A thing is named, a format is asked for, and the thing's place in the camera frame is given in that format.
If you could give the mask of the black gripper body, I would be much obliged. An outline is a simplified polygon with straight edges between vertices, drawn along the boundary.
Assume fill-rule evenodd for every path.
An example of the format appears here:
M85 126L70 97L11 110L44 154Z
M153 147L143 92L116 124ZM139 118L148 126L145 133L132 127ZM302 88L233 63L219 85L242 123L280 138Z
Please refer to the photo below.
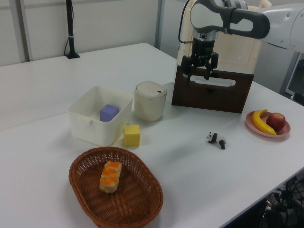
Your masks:
M192 42L192 49L190 56L183 56L181 62L182 65L190 63L194 66L194 71L198 67L205 67L207 61L214 61L214 66L218 66L218 53L213 51L215 40L207 40L206 38L194 38Z

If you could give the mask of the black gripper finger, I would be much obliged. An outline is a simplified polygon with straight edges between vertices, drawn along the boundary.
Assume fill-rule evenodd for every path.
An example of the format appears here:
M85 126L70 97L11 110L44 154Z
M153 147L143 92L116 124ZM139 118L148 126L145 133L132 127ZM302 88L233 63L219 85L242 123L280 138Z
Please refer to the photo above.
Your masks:
M213 60L211 62L207 61L205 63L205 68L206 68L206 71L205 71L204 78L206 80L209 80L210 74L212 73L213 69L215 68L214 61Z
M190 83L190 77L194 71L194 66L190 63L185 63L182 65L182 73L186 77L187 84Z

